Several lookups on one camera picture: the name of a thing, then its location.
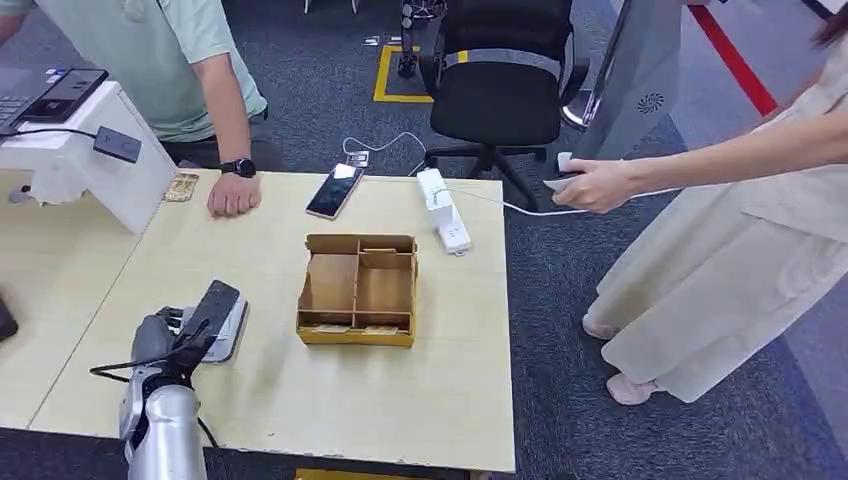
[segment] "black cable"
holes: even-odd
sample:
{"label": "black cable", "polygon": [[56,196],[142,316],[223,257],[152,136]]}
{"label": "black cable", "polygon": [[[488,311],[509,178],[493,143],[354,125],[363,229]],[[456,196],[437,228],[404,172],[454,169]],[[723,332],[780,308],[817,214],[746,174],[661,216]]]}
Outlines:
{"label": "black cable", "polygon": [[21,135],[32,135],[35,133],[50,133],[50,132],[59,132],[59,133],[76,133],[77,135],[85,135],[86,137],[93,138],[97,140],[97,135],[93,133],[88,133],[82,130],[77,130],[75,128],[39,128],[38,130],[24,130],[22,132],[10,132],[10,133],[0,133],[0,138],[9,138],[9,137],[20,137]]}
{"label": "black cable", "polygon": [[167,360],[172,355],[179,353],[179,352],[185,350],[186,348],[190,347],[191,344],[195,340],[197,340],[197,337],[199,337],[200,334],[203,333],[203,331],[206,330],[206,327],[208,327],[208,326],[209,326],[209,320],[203,320],[200,323],[200,328],[198,328],[197,331],[194,332],[194,334],[191,337],[189,337],[189,339],[188,339],[188,341],[186,341],[186,343],[180,345],[179,347],[171,350],[170,352],[168,352],[164,355],[160,355],[160,356],[154,357],[154,358],[146,358],[144,360],[136,360],[135,362],[115,363],[115,364],[112,364],[112,365],[101,365],[99,367],[93,367],[93,368],[89,369],[88,373],[102,377],[102,376],[104,376],[104,375],[100,375],[102,372],[108,372],[110,370],[120,370],[122,368],[141,367],[143,365],[149,365],[151,363],[156,363],[156,362],[161,362],[162,360]]}
{"label": "black cable", "polygon": [[[200,336],[200,334],[203,333],[203,331],[206,330],[206,327],[208,327],[208,326],[209,326],[209,320],[203,320],[202,322],[200,322],[200,327],[197,329],[196,332],[194,332],[194,334],[191,337],[189,337],[189,339],[186,341],[186,343],[184,343],[181,346],[171,350],[170,352],[166,353],[165,355],[160,355],[159,357],[146,359],[146,360],[138,360],[138,361],[135,361],[135,362],[116,363],[116,364],[113,364],[113,365],[101,365],[99,367],[94,367],[94,368],[90,369],[89,373],[91,373],[92,375],[96,375],[98,377],[108,378],[110,380],[115,380],[115,381],[118,381],[118,382],[121,382],[121,383],[129,383],[130,379],[125,378],[125,377],[121,377],[119,375],[113,375],[113,374],[107,373],[107,372],[109,370],[119,370],[119,369],[122,369],[122,368],[140,367],[142,365],[148,365],[148,364],[151,364],[151,363],[161,362],[162,360],[166,360],[171,355],[173,355],[173,354],[175,354],[179,351],[182,351],[182,350],[188,348],[189,346],[191,346],[191,344],[195,340],[197,340],[197,338]],[[200,428],[203,430],[203,433],[206,434],[206,438],[209,439],[209,443],[212,444],[212,448],[214,448],[215,450],[218,451],[218,453],[220,455],[219,460],[220,460],[221,466],[222,466],[221,473],[224,476],[224,480],[229,480],[230,474],[229,474],[229,471],[228,471],[228,468],[227,468],[227,462],[224,460],[224,452],[221,449],[221,445],[218,444],[218,441],[215,440],[215,436],[212,435],[212,431],[209,430],[209,427],[206,425],[206,423],[203,421],[203,419],[200,418],[199,416],[197,417],[197,423],[200,425]]]}
{"label": "black cable", "polygon": [[122,377],[120,375],[113,375],[107,372],[93,372],[92,375],[96,375],[98,377],[108,378],[109,380],[115,380],[121,383],[130,383],[130,379],[126,377]]}
{"label": "black cable", "polygon": [[230,479],[229,468],[227,468],[227,462],[224,459],[224,450],[221,449],[221,446],[215,441],[215,437],[212,435],[212,432],[209,430],[209,427],[206,426],[206,423],[203,422],[203,419],[197,417],[197,423],[200,424],[200,428],[203,429],[203,433],[206,434],[206,438],[209,439],[209,443],[212,444],[212,448],[218,452],[218,460],[221,463],[221,474],[224,476],[224,480]]}

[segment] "sleeve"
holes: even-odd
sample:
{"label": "sleeve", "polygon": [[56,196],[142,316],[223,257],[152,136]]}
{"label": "sleeve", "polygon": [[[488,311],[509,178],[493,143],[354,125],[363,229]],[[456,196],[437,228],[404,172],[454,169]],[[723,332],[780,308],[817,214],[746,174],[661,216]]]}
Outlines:
{"label": "sleeve", "polygon": [[161,0],[160,5],[188,63],[230,53],[233,37],[221,0]]}
{"label": "sleeve", "polygon": [[0,15],[18,16],[35,8],[33,0],[0,0]]}

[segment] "green t-shirt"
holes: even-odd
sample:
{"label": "green t-shirt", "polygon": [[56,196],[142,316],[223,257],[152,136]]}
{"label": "green t-shirt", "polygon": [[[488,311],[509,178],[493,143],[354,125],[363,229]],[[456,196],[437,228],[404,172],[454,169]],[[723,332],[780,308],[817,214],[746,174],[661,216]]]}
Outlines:
{"label": "green t-shirt", "polygon": [[248,116],[267,103],[230,33],[221,0],[0,0],[0,15],[40,7],[79,53],[109,71],[160,140],[215,134],[192,63],[230,54]]}

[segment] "yellow floor tape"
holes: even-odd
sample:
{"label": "yellow floor tape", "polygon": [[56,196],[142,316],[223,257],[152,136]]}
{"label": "yellow floor tape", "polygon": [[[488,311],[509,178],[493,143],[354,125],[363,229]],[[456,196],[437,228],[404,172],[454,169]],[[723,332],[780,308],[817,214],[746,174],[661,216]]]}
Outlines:
{"label": "yellow floor tape", "polygon": [[307,470],[298,469],[295,480],[420,480],[410,477],[392,477],[388,475],[374,475],[370,473],[349,473],[333,470]]}
{"label": "yellow floor tape", "polygon": [[[383,45],[380,52],[380,65],[377,67],[377,82],[374,85],[375,102],[397,102],[397,103],[433,103],[429,95],[392,95],[386,93],[389,85],[389,70],[391,69],[392,54],[401,53],[400,45]],[[468,61],[468,52],[459,52],[457,55],[459,63]]]}

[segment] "hand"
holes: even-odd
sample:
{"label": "hand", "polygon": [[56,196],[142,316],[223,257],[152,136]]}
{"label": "hand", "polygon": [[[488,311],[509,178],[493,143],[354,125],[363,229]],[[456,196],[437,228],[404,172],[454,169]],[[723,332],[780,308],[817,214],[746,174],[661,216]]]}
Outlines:
{"label": "hand", "polygon": [[554,194],[554,203],[595,213],[620,207],[637,192],[631,161],[571,160],[569,171],[586,172]]}
{"label": "hand", "polygon": [[209,192],[206,208],[213,217],[237,217],[259,205],[259,177],[244,178],[235,173],[225,173]]}

